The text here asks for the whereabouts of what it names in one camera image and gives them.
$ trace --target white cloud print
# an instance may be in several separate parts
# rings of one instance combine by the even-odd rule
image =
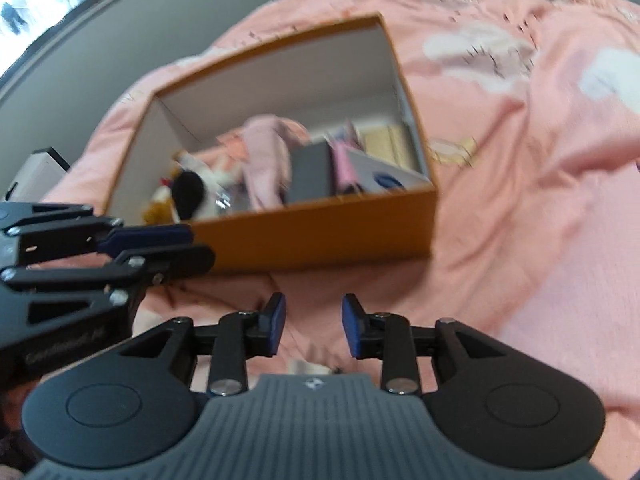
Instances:
[[[584,71],[578,87],[594,101],[616,95],[640,114],[640,56],[622,48],[604,48]]]
[[[487,92],[510,93],[528,81],[535,47],[506,30],[475,22],[456,32],[434,34],[422,46],[424,55],[442,66],[444,75],[477,82]]]

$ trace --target bed sheet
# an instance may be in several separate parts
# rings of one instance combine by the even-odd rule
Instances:
[[[429,326],[443,316],[498,336],[593,387],[607,409],[594,463],[640,466],[640,8],[623,0],[279,0],[199,56],[159,68],[107,113],[50,202],[100,211],[151,92],[231,52],[348,16],[386,19],[430,136],[440,184],[433,257],[348,269],[207,277],[149,292],[139,326],[216,322],[280,290],[277,358],[364,370],[340,298]],[[194,385],[204,387],[203,370]],[[434,388],[428,362],[427,388]]]

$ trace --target pink plush toy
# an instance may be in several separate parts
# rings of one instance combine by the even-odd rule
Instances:
[[[242,127],[248,160],[242,163],[244,184],[254,210],[282,207],[280,191],[291,180],[289,152],[304,145],[275,115],[249,119]]]

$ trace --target orange box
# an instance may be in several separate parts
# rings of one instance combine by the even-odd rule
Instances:
[[[173,153],[216,145],[257,114],[304,124],[312,137],[345,119],[356,128],[404,123],[424,186],[239,212],[191,225],[216,252],[214,272],[270,272],[428,256],[438,196],[414,99],[381,16],[319,25],[252,46],[161,89],[118,170],[106,214],[128,225],[166,175]]]

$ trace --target metal bolt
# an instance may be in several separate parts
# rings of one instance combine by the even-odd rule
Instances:
[[[3,280],[4,282],[8,282],[14,276],[15,276],[15,269],[5,269],[2,272],[0,272],[0,280]]]
[[[146,264],[146,260],[142,256],[133,256],[127,260],[127,265],[134,269],[139,269],[144,264]]]
[[[386,384],[386,390],[390,394],[410,395],[418,390],[418,383],[406,377],[396,377]]]
[[[240,390],[242,390],[242,384],[235,379],[220,379],[219,381],[212,382],[209,386],[209,391],[212,394],[221,397],[239,394]]]
[[[161,274],[160,272],[154,274],[154,276],[151,278],[151,283],[153,286],[162,285],[162,282],[164,282],[164,274]]]
[[[129,301],[129,295],[126,290],[117,288],[109,296],[109,301],[113,306],[124,306],[127,304],[127,301]]]

